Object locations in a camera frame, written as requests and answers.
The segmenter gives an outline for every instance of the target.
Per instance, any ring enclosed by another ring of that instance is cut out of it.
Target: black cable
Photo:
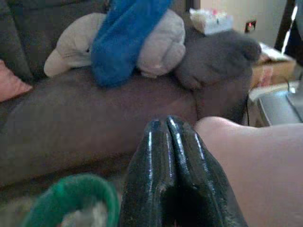
[[[250,126],[250,114],[248,113],[248,101],[250,99],[250,96],[248,95],[247,96],[247,99],[246,99],[246,113],[247,113],[247,124],[248,126]]]

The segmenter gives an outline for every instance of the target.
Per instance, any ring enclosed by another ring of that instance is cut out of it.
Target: white stuffed animal
[[[105,18],[105,14],[92,13],[74,21],[46,60],[45,74],[53,77],[71,68],[91,65],[91,45]],[[185,55],[184,40],[184,22],[169,9],[142,46],[137,61],[142,75],[157,78],[172,71]]]

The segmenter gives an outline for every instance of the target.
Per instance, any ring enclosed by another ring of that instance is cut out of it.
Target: green container
[[[57,227],[68,213],[85,208],[91,198],[106,204],[106,227],[116,227],[120,206],[115,188],[96,175],[75,175],[63,178],[36,202],[22,227]]]

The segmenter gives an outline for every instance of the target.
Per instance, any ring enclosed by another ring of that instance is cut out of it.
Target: bare leg
[[[196,131],[224,168],[250,227],[303,226],[303,124],[257,129],[209,117]]]

